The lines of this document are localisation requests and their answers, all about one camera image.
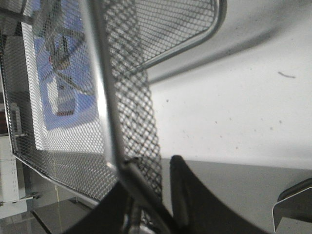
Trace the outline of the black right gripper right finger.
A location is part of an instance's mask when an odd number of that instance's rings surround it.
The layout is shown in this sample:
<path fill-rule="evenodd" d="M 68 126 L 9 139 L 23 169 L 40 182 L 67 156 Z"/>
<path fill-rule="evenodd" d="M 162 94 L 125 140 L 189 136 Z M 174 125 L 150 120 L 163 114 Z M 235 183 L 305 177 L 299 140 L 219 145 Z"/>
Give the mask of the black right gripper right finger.
<path fill-rule="evenodd" d="M 264 234 L 221 202 L 182 156 L 170 160 L 171 202 L 180 234 Z"/>

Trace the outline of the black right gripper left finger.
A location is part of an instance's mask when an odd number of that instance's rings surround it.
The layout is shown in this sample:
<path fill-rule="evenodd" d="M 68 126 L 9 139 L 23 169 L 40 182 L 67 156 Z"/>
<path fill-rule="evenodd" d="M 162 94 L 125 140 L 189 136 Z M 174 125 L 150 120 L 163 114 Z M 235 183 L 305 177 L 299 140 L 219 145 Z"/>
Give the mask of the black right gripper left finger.
<path fill-rule="evenodd" d="M 117 183 L 107 196 L 66 234 L 169 234 L 171 216 L 144 184 Z"/>

